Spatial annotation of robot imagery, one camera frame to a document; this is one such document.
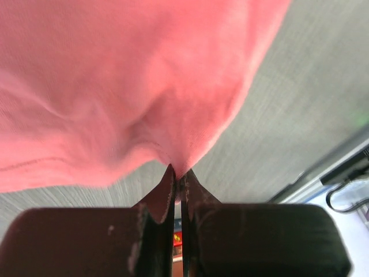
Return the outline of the red t shirt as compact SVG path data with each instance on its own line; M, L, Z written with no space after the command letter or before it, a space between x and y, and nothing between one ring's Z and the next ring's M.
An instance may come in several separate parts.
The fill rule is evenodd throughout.
M183 176L239 112L289 1L2 1L1 191Z

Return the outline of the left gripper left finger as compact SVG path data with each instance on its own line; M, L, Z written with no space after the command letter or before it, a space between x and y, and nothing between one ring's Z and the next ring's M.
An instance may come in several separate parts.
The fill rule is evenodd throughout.
M2 276L170 276L175 173L130 208L32 208L1 243Z

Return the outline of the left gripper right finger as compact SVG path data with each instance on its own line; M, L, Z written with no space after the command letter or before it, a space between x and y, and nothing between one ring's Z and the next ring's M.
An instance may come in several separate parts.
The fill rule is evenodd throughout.
M309 204L222 203L180 180L184 276L348 276L334 220Z

